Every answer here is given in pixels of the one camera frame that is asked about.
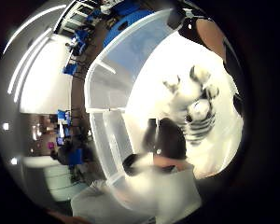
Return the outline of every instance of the blue chair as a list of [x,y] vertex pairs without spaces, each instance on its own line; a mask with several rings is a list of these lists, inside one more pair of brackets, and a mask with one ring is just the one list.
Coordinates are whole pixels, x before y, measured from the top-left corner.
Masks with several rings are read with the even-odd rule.
[[57,118],[66,120],[66,111],[58,109]]
[[69,166],[77,165],[77,164],[82,164],[82,149],[78,148],[74,152],[69,153],[68,155],[68,163]]
[[80,44],[84,44],[87,40],[89,33],[85,30],[75,30],[75,38]]
[[83,43],[83,44],[78,44],[78,46],[79,46],[79,49],[78,49],[78,54],[79,55],[82,55],[82,53],[85,51],[85,49],[86,49],[86,43]]
[[70,137],[71,134],[69,132],[69,129],[68,128],[64,128],[64,137]]
[[104,48],[116,37],[118,36],[124,29],[132,25],[134,22],[139,21],[140,19],[148,16],[149,14],[153,13],[150,10],[138,10],[134,13],[122,18],[118,21],[109,31],[105,40],[104,40]]
[[86,18],[86,21],[93,21],[94,18],[97,18],[99,15],[101,15],[102,12],[99,8],[96,8],[94,11],[91,12],[91,14]]
[[77,72],[77,63],[68,63],[63,69],[63,73],[84,80],[82,77],[75,76],[75,73],[79,73]]
[[117,5],[113,6],[113,9],[117,14],[120,16],[129,15],[136,10],[138,10],[140,6],[134,3],[132,0],[125,0],[123,2],[118,3]]

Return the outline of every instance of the ceiling light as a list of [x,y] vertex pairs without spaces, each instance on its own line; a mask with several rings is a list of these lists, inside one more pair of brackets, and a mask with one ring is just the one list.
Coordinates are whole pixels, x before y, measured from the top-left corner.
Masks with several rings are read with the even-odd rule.
[[2,128],[5,131],[9,130],[9,124],[8,123],[3,123]]
[[47,13],[50,13],[52,11],[55,11],[55,10],[58,10],[58,9],[61,9],[61,8],[64,8],[66,7],[66,5],[60,5],[60,6],[57,6],[57,7],[51,7],[51,8],[48,8],[38,14],[36,14],[35,16],[33,16],[32,18],[30,18],[28,21],[26,21],[22,26],[20,26],[20,28],[13,34],[13,36],[8,40],[7,42],[7,45],[3,51],[3,54],[5,54],[5,52],[7,51],[7,48],[9,47],[9,45],[11,44],[11,42],[17,37],[17,35],[23,30],[25,29],[30,23],[32,23],[33,21],[37,20],[38,18],[46,15]]
[[11,163],[12,165],[17,165],[17,164],[18,164],[17,158],[12,158],[12,159],[10,160],[10,163]]

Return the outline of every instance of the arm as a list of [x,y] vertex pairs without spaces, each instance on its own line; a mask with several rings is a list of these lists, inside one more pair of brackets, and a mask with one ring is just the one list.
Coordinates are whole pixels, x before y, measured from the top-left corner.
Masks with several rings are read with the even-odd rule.
[[178,171],[183,171],[190,168],[192,165],[185,160],[174,160],[166,157],[154,155],[153,163],[159,167],[176,166]]
[[123,162],[127,175],[138,175],[153,165],[159,167],[176,166],[178,171],[190,168],[192,165],[185,160],[174,160],[149,152],[148,154],[132,154]]

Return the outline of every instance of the person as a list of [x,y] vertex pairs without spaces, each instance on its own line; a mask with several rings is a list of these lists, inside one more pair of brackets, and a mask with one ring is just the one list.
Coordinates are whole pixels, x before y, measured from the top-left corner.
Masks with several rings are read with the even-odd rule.
[[73,144],[69,140],[65,139],[63,141],[63,146],[59,147],[58,152],[55,149],[53,149],[50,152],[50,156],[54,160],[57,160],[60,164],[68,165],[69,164],[68,156],[72,150],[73,150]]
[[122,165],[130,176],[151,174],[147,178],[149,190],[135,189],[142,195],[139,210],[149,212],[145,210],[149,208],[157,224],[174,223],[198,209],[202,198],[194,166],[186,161],[186,140],[180,128],[168,118],[157,125],[152,120],[149,123],[143,140],[143,146],[148,147],[146,153],[131,154]]
[[77,41],[75,41],[75,43],[65,43],[65,45],[69,48],[69,51],[73,51],[74,56],[79,56],[79,46]]
[[142,223],[142,214],[124,208],[110,193],[105,180],[94,180],[91,185],[71,200],[73,216],[48,210],[65,224],[136,224]]

